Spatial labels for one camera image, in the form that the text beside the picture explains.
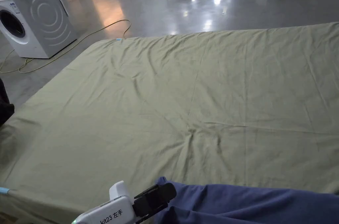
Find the white washing machine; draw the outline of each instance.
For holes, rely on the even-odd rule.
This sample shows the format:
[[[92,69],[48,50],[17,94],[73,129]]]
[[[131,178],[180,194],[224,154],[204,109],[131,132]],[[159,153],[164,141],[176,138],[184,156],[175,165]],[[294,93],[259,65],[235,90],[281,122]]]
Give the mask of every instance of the white washing machine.
[[[76,40],[60,0],[0,0],[0,30],[21,57],[50,58]]]

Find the electrical cable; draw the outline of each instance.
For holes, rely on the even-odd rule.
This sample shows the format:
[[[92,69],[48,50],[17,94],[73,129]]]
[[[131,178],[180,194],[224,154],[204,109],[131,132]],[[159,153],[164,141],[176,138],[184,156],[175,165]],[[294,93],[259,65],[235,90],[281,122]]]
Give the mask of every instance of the electrical cable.
[[[122,21],[128,21],[128,22],[129,22],[129,27],[124,31],[124,34],[122,35],[122,37],[123,37],[123,39],[124,39],[124,38],[125,38],[125,33],[126,33],[126,32],[128,31],[128,29],[131,27],[132,23],[131,23],[129,20],[118,20],[118,21],[116,21],[116,22],[114,22],[114,23],[112,23],[112,24],[109,24],[109,25],[107,25],[107,26],[105,26],[105,27],[103,27],[103,28],[101,28],[101,29],[99,29],[99,30],[97,30],[97,31],[94,31],[94,32],[92,32],[92,33],[86,35],[85,37],[83,37],[79,42],[77,42],[74,46],[72,46],[68,51],[66,51],[66,52],[63,53],[62,55],[58,56],[57,58],[54,58],[53,60],[51,60],[50,62],[46,63],[45,65],[40,66],[40,67],[38,67],[38,68],[36,68],[36,69],[33,69],[33,70],[29,70],[29,71],[21,71],[21,69],[23,69],[28,63],[30,63],[32,60],[34,60],[34,59],[36,59],[36,58],[31,58],[29,61],[28,61],[29,58],[26,58],[24,65],[22,65],[22,66],[19,67],[18,69],[11,70],[11,71],[2,71],[1,69],[2,69],[3,65],[5,64],[6,59],[7,59],[7,58],[9,57],[9,55],[14,51],[14,50],[12,50],[12,51],[6,56],[6,58],[4,59],[2,65],[0,66],[0,73],[10,73],[10,72],[18,71],[18,72],[20,72],[20,73],[22,73],[22,74],[25,74],[25,73],[29,73],[29,72],[33,72],[33,71],[39,70],[39,69],[41,69],[41,68],[43,68],[43,67],[45,67],[45,66],[47,66],[47,65],[49,65],[49,64],[51,64],[51,63],[53,63],[55,60],[59,59],[59,58],[62,57],[63,55],[67,54],[68,52],[70,52],[72,49],[74,49],[80,42],[82,42],[82,41],[83,41],[84,39],[86,39],[88,36],[91,36],[91,35],[97,33],[98,31],[101,31],[101,30],[103,30],[103,29],[105,29],[105,28],[107,28],[107,27],[110,27],[111,25],[114,25],[114,24],[119,23],[119,22],[122,22]]]

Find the blue fabric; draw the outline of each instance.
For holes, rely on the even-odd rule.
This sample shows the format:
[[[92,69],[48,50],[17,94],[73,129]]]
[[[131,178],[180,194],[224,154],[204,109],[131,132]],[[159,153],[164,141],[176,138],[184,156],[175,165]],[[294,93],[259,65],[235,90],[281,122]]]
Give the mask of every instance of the blue fabric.
[[[161,177],[157,184],[167,180]],[[339,197],[288,189],[171,182],[177,196],[155,215],[156,224],[339,223]]]

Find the mattress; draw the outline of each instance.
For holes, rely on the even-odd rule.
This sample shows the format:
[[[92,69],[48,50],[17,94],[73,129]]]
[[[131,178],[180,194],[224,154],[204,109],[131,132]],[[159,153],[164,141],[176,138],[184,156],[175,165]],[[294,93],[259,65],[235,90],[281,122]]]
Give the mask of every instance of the mattress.
[[[0,128],[0,209],[70,223],[160,176],[338,193],[338,53],[338,23],[99,41]]]

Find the polished floor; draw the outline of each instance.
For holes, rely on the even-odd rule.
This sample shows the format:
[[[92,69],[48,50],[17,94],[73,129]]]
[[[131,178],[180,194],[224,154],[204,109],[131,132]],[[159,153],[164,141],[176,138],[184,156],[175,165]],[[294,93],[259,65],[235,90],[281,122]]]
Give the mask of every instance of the polished floor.
[[[287,27],[339,21],[338,0],[62,0],[80,39],[117,20],[128,19],[125,37],[150,37],[200,31]],[[122,38],[126,22],[115,24],[77,45],[71,52],[38,71],[0,74],[11,101],[19,107],[89,45]],[[0,61],[12,48],[0,35]],[[23,64],[13,52],[2,70]],[[41,66],[34,60],[27,70]]]

